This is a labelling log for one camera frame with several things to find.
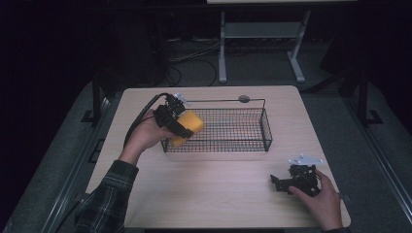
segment wire basket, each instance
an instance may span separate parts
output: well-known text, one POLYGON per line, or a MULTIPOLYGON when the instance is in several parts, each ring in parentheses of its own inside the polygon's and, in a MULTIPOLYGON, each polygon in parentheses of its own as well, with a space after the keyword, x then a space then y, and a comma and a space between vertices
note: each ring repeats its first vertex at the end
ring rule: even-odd
MULTIPOLYGON (((233 100, 195 102, 208 102, 210 105, 210 102, 222 101, 230 106, 233 100)), ((176 148, 170 140, 162 140, 164 152, 269 151, 272 134, 264 100, 250 101, 263 101, 263 107, 191 109, 202 119, 204 129, 176 148)))

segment wooden table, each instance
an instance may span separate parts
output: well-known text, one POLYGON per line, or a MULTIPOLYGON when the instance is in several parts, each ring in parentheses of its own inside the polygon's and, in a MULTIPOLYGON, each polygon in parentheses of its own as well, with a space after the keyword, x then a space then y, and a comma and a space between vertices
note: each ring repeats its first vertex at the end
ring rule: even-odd
MULTIPOLYGON (((140 157, 125 226, 140 228, 288 228, 318 224, 295 196, 277 192, 269 175, 290 177, 288 159, 323 159, 318 169, 335 184, 303 102, 294 86, 142 88, 124 92, 86 192, 117 159, 124 136, 145 105, 161 92, 188 100, 263 98, 273 142, 268 152, 164 153, 160 144, 140 157)), ((153 106, 163 104, 159 100, 153 106)), ((342 202, 345 226, 350 217, 342 202)))

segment human hand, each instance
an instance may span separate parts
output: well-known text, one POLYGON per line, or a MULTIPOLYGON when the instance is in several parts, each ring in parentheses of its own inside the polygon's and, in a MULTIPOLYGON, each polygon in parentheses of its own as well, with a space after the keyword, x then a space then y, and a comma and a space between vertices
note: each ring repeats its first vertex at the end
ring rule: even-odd
POLYGON ((156 145, 161 139, 176 137, 167 129, 161 129, 155 122, 154 110, 148 110, 142 121, 133 130, 128 139, 119 160, 137 164, 140 154, 148 148, 156 145))
POLYGON ((329 177, 318 170, 315 173, 321 179, 321 192, 317 196, 310 197, 294 186, 290 186, 289 191, 306 205, 324 231, 342 228, 339 195, 329 177))

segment yellow sponge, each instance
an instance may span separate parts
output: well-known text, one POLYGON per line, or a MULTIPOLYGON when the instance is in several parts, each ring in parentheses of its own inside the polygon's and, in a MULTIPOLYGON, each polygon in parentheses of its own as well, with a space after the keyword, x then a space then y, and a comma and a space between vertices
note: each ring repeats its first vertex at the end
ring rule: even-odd
MULTIPOLYGON (((193 131, 193 133, 200 132, 204 127, 203 121, 191 110, 187 110, 183 115, 178 118, 178 122, 181 123, 185 128, 193 131)), ((177 137, 171 140, 173 146, 176 148, 183 144, 187 139, 182 137, 177 137)))

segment flannel shirt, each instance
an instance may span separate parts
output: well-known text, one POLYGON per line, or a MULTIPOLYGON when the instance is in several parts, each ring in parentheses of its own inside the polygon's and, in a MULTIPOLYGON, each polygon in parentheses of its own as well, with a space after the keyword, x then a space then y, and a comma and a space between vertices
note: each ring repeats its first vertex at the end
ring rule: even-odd
POLYGON ((128 199, 139 169, 116 160, 76 214, 76 232, 124 232, 128 199))

